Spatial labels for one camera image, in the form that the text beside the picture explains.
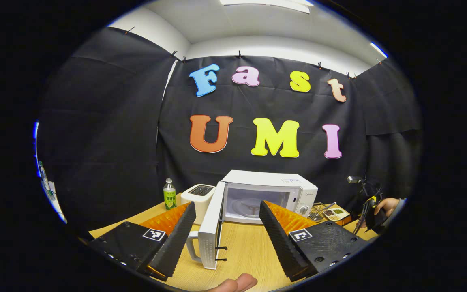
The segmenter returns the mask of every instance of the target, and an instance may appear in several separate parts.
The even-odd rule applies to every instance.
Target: letter u
[[[206,124],[210,121],[207,115],[193,115],[191,116],[191,145],[199,152],[215,153],[223,150],[228,141],[228,128],[234,121],[229,116],[218,116],[215,121],[219,124],[217,131],[217,140],[214,143],[209,143],[204,140],[204,132]]]

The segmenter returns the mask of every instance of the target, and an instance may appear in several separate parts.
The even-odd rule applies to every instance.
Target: pink letter i
[[[328,150],[324,153],[324,156],[329,158],[340,158],[341,152],[338,149],[338,131],[340,129],[337,125],[323,125],[322,129],[326,131],[327,139],[328,139]]]

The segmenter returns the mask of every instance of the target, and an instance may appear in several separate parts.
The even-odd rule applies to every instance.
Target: black cloth
[[[196,96],[191,72],[217,64],[216,90]],[[239,66],[259,70],[260,85],[239,85],[231,77]],[[293,91],[292,71],[306,72],[309,92]],[[337,78],[343,85],[345,102],[337,101],[327,81]],[[217,153],[202,153],[189,143],[192,115],[208,115],[205,140],[217,139],[215,118],[233,118],[226,147]],[[254,118],[268,118],[276,131],[284,121],[300,124],[297,158],[251,154],[257,127]],[[336,124],[342,157],[326,159],[324,124]],[[407,194],[419,161],[419,109],[413,91],[398,68],[388,62],[374,66],[357,79],[299,61],[271,57],[206,57],[178,62],[167,86],[159,120],[158,153],[161,159],[159,183],[174,180],[178,191],[196,183],[217,184],[231,169],[257,172],[297,173],[318,187],[315,201],[336,201],[341,207],[354,207],[355,185],[348,176],[365,176],[381,181],[394,195]]]
[[[422,151],[421,108],[413,87],[391,58],[360,74],[354,85],[365,115],[367,178],[383,184],[385,197],[407,198]]]
[[[174,61],[151,41],[104,28],[50,78],[38,158],[80,234],[161,202],[156,124]]]
[[[201,97],[189,74],[210,64],[219,65],[215,72],[216,90]],[[250,87],[236,84],[232,75],[239,66],[251,66],[260,72],[260,85]],[[292,71],[306,72],[311,84],[309,92],[291,90]],[[343,84],[341,103],[332,95],[327,81],[337,78]],[[347,207],[357,192],[346,178],[364,175],[367,165],[367,140],[363,111],[358,104],[353,81],[346,75],[314,65],[271,57],[234,56],[206,57],[178,62],[165,91],[159,121],[158,151],[161,159],[159,184],[165,177],[174,180],[176,189],[183,191],[196,183],[216,185],[230,170],[297,173],[318,188],[316,201],[336,201]],[[217,139],[215,118],[226,115],[233,118],[226,147],[217,153],[202,153],[189,143],[192,115],[211,118],[206,126],[205,140]],[[255,118],[268,118],[276,131],[286,120],[300,124],[297,130],[297,158],[265,157],[251,154],[255,146],[257,127]],[[326,159],[326,132],[324,124],[336,124],[342,157]]]

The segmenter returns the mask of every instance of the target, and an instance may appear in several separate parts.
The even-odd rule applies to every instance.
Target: table surface
[[[180,194],[176,195],[176,203],[178,206],[181,203]],[[89,233],[93,238],[97,238],[124,221],[140,224],[165,211],[165,204],[160,203],[135,216],[89,231]],[[356,223],[357,220],[343,227],[352,232]],[[199,227],[200,225],[193,224],[191,230],[198,231]],[[258,280],[257,285],[248,291],[266,292],[303,280],[291,282],[286,277],[271,240],[262,224],[224,222],[221,234],[221,245],[228,246],[228,251],[220,250],[219,258],[227,258],[228,261],[219,261],[216,270],[207,270],[203,268],[201,263],[193,261],[187,247],[184,247],[180,260],[176,265],[174,277],[169,277],[164,283],[184,290],[200,291],[216,287],[226,279],[237,279],[242,273],[248,273]],[[374,231],[364,232],[364,230],[360,230],[357,235],[363,240],[378,236]],[[194,240],[193,243],[196,254],[200,256],[197,240]]]

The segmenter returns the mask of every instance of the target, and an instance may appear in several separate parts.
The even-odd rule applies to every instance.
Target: microwave control knob
[[[307,210],[309,210],[309,207],[308,206],[304,206],[304,207],[301,207],[299,212],[300,214],[306,214]]]

